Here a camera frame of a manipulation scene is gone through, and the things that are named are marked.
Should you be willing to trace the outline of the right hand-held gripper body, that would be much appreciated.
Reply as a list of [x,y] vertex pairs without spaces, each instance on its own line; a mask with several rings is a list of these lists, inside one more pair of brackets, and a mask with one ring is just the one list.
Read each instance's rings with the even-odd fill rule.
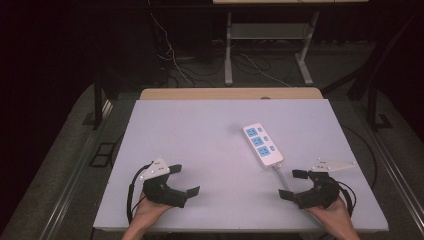
[[313,182],[310,190],[294,193],[293,202],[300,209],[315,206],[329,207],[342,194],[346,200],[348,209],[353,209],[356,204],[356,196],[350,195],[348,186],[343,187],[343,183],[335,180],[329,175],[330,172],[347,170],[356,166],[355,162],[342,162],[318,158],[316,163],[309,169],[308,178]]

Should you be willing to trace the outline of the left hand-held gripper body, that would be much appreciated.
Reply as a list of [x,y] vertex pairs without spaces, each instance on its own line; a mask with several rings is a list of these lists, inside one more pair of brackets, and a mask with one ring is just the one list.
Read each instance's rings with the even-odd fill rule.
[[158,157],[146,170],[143,170],[140,176],[143,181],[142,192],[154,203],[183,208],[188,199],[187,194],[167,185],[172,175],[169,167],[162,157]]

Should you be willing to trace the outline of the person's right hand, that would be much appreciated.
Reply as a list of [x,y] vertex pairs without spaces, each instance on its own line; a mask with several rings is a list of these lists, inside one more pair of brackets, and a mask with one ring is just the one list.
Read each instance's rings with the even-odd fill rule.
[[347,207],[340,197],[327,208],[315,206],[307,208],[307,211],[328,231],[344,231],[353,227]]

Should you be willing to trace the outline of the person's left hand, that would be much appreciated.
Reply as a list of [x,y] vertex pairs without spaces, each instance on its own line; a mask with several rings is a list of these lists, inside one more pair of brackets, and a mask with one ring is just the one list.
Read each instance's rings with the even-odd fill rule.
[[137,206],[135,215],[128,229],[136,232],[146,232],[170,209],[171,206],[154,203],[148,200],[144,193],[141,193],[140,203]]

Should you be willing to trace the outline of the white power strip blue sockets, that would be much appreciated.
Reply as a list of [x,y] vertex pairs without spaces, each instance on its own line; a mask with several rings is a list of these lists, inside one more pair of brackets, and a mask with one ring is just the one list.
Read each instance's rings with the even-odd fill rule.
[[282,153],[260,123],[244,127],[243,134],[264,169],[279,168],[282,165],[284,160]]

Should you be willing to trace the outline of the black metal stand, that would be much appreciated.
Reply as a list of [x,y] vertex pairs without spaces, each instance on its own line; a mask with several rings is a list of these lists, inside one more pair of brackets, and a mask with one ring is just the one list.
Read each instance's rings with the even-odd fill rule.
[[402,34],[417,18],[418,15],[419,10],[411,13],[409,17],[398,27],[395,33],[393,33],[390,37],[387,37],[385,40],[380,40],[377,42],[376,47],[372,51],[370,57],[362,66],[342,77],[341,79],[335,81],[334,83],[322,88],[320,90],[321,94],[323,96],[328,95],[342,85],[353,82],[348,91],[348,97],[350,100],[359,101],[365,92],[368,92],[366,122],[370,125],[371,129],[377,132],[382,128],[391,128],[392,125],[386,117],[381,118],[381,123],[376,121],[378,92],[377,74],[381,70],[385,60],[401,38]]

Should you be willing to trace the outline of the black floor bracket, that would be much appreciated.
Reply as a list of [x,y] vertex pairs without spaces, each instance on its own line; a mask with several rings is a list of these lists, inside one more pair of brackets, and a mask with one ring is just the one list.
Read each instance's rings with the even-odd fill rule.
[[89,162],[90,167],[94,168],[105,168],[107,166],[113,166],[113,153],[116,144],[113,142],[102,142],[99,144],[94,156]]

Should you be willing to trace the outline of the aluminium floor rail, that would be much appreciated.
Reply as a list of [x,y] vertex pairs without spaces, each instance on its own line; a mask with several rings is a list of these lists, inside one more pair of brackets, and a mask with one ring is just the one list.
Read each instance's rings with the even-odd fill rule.
[[53,240],[82,181],[89,158],[94,153],[102,134],[102,124],[95,124],[95,113],[108,118],[113,104],[101,100],[97,106],[91,100],[79,99],[53,143],[39,173],[43,193],[48,198],[43,204],[47,219],[42,224],[38,240]]
[[378,153],[382,157],[382,164],[399,193],[403,204],[408,209],[415,225],[424,237],[424,208],[420,206],[418,199],[406,182],[406,179],[399,167],[396,165],[395,159],[390,154],[389,148],[384,144],[384,141],[378,132],[378,128],[372,127],[367,122],[365,109],[359,103],[354,103],[353,108],[355,109],[355,113],[360,117],[362,126],[366,129],[367,134],[371,137],[373,143],[378,149]]

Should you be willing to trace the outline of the grey metal desk frame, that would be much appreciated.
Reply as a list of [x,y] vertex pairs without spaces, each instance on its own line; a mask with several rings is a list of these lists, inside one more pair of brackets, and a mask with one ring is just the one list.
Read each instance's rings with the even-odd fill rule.
[[302,49],[295,54],[298,69],[306,85],[312,85],[305,58],[312,42],[320,12],[315,11],[308,22],[301,23],[236,23],[227,14],[224,83],[233,85],[231,43],[233,40],[302,40]]

